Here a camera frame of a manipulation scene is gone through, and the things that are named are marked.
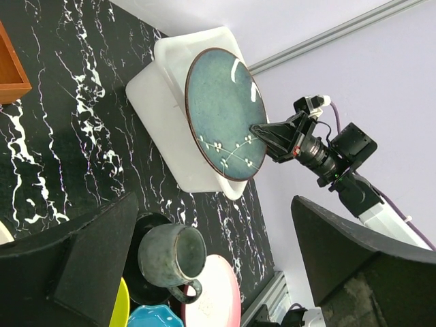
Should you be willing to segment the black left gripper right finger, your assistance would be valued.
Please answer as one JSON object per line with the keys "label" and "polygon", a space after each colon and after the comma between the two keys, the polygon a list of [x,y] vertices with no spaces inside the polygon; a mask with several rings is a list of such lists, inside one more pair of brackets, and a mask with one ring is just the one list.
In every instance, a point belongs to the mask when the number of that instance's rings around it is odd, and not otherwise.
{"label": "black left gripper right finger", "polygon": [[434,326],[435,252],[300,196],[291,203],[315,306],[327,326]]}

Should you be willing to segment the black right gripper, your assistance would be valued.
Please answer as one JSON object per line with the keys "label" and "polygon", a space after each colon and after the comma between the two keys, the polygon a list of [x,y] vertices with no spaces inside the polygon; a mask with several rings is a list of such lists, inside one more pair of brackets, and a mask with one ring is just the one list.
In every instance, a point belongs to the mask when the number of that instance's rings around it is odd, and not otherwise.
{"label": "black right gripper", "polygon": [[316,137],[313,131],[320,124],[319,119],[298,112],[286,121],[254,124],[249,130],[266,145],[272,160],[296,159],[325,187],[359,168],[377,150],[377,143],[353,123],[333,139],[330,134]]}

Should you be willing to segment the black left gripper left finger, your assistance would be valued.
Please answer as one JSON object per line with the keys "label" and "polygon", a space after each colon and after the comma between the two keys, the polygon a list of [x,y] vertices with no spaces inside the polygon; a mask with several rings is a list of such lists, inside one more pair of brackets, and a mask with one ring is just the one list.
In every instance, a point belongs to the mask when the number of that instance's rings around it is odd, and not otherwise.
{"label": "black left gripper left finger", "polygon": [[138,216],[126,193],[1,246],[2,326],[108,326]]}

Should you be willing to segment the teal ceramic floral plate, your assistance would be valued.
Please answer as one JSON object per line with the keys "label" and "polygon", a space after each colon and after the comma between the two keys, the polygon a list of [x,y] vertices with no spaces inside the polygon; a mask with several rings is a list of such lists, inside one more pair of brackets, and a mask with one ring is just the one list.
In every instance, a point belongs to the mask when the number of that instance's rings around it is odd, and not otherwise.
{"label": "teal ceramic floral plate", "polygon": [[185,112],[206,162],[231,181],[246,181],[261,168],[266,145],[252,125],[267,122],[260,91],[248,68],[222,48],[203,50],[185,81]]}

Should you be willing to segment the blue dotted scalloped plate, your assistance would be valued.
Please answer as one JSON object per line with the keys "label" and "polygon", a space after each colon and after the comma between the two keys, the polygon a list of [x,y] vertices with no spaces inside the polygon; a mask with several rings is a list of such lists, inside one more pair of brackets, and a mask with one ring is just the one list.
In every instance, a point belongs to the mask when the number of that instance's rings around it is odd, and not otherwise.
{"label": "blue dotted scalloped plate", "polygon": [[167,305],[142,305],[129,316],[127,327],[184,327],[183,321]]}

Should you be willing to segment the translucent white plastic bin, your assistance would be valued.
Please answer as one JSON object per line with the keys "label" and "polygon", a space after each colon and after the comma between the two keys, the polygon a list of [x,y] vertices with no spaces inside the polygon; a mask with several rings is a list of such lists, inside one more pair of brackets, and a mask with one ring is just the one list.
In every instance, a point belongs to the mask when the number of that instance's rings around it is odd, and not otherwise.
{"label": "translucent white plastic bin", "polygon": [[230,200],[237,200],[246,182],[230,181],[206,162],[191,135],[185,113],[188,70],[195,57],[208,48],[222,48],[243,58],[227,27],[166,37],[156,41],[153,62],[127,83],[125,92],[183,191],[222,192]]}

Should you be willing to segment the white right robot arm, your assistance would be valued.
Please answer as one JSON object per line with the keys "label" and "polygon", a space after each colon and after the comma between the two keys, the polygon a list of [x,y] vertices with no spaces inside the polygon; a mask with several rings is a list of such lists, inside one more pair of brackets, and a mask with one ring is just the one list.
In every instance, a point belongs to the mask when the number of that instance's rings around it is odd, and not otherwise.
{"label": "white right robot arm", "polygon": [[329,96],[306,96],[294,102],[295,115],[279,123],[250,127],[278,164],[296,160],[317,176],[319,187],[335,192],[344,207],[363,226],[423,249],[435,246],[393,202],[357,169],[377,150],[377,143],[354,123],[337,127],[334,138],[316,137],[325,106],[334,106]]}

